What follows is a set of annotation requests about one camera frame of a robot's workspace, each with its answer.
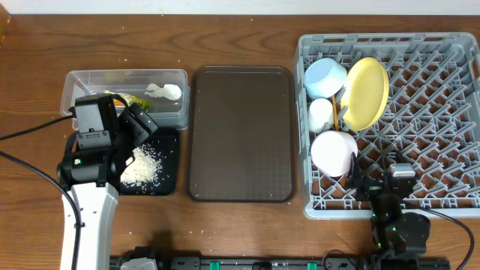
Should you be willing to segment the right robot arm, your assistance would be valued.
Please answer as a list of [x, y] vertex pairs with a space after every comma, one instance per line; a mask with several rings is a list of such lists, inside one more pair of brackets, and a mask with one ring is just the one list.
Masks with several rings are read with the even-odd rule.
[[419, 269], [418, 255], [427, 250], [430, 220], [401, 209], [401, 200], [413, 193], [419, 174], [400, 152], [395, 158], [380, 178], [368, 178], [357, 155], [351, 155], [346, 186], [355, 189], [355, 200], [369, 203], [372, 239], [379, 247], [364, 260], [364, 269]]

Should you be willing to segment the green orange snack wrapper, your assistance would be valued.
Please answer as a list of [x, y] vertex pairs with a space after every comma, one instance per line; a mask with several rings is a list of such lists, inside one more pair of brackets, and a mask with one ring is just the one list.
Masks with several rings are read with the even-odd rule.
[[[118, 93], [118, 95], [126, 101], [128, 106], [137, 104], [142, 107], [143, 110], [147, 110], [150, 107], [150, 103], [146, 99], [142, 99], [128, 93]], [[117, 109], [125, 108], [125, 105], [120, 100], [114, 100], [113, 103]]]

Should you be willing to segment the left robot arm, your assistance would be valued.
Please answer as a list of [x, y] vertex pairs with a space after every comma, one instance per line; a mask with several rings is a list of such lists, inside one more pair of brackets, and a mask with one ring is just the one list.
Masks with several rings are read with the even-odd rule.
[[122, 173], [158, 126], [119, 94], [79, 97], [70, 111], [78, 129], [57, 166], [64, 207], [61, 268], [108, 269]]

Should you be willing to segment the white tissue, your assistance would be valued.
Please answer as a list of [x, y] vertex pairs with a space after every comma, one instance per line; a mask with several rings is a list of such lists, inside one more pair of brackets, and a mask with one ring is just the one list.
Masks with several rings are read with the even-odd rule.
[[147, 86], [145, 95], [152, 98], [166, 98], [170, 101], [177, 101], [182, 96], [182, 90], [178, 85], [174, 84], [165, 84], [163, 87], [160, 87], [151, 83]]

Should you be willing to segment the pile of white rice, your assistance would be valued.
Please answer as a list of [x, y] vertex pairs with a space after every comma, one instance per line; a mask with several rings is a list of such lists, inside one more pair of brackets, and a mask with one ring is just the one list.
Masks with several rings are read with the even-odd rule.
[[167, 168], [167, 156], [151, 143], [133, 150], [133, 157], [127, 161], [127, 168], [121, 174], [122, 185], [141, 191], [163, 187], [172, 180], [173, 172]]

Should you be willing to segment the pink small plate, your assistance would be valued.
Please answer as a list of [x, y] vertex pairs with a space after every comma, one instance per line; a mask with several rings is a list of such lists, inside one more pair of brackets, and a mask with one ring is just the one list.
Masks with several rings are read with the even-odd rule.
[[352, 153], [358, 154], [356, 140], [348, 133], [335, 130], [321, 133], [310, 149], [313, 164], [329, 177], [342, 176], [350, 171]]

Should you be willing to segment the white paper cup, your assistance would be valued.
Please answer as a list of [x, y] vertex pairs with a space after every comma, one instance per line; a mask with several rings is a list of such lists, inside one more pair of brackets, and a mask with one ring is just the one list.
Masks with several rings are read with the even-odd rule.
[[333, 125], [333, 106], [325, 98], [314, 100], [308, 108], [309, 130], [315, 133], [321, 132], [324, 127]]

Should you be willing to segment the yellow plastic plate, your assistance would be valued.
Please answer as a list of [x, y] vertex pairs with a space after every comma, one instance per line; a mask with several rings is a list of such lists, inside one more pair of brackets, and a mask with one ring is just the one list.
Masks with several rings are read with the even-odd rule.
[[357, 61], [346, 77], [340, 108], [346, 108], [343, 121], [354, 131], [375, 124], [383, 114], [389, 97], [389, 76], [375, 58]]

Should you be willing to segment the light blue bowl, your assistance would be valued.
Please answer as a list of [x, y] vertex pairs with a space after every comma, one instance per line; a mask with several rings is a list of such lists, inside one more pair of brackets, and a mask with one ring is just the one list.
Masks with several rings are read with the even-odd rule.
[[332, 58], [315, 61], [304, 75], [304, 87], [312, 99], [330, 98], [347, 79], [347, 69]]

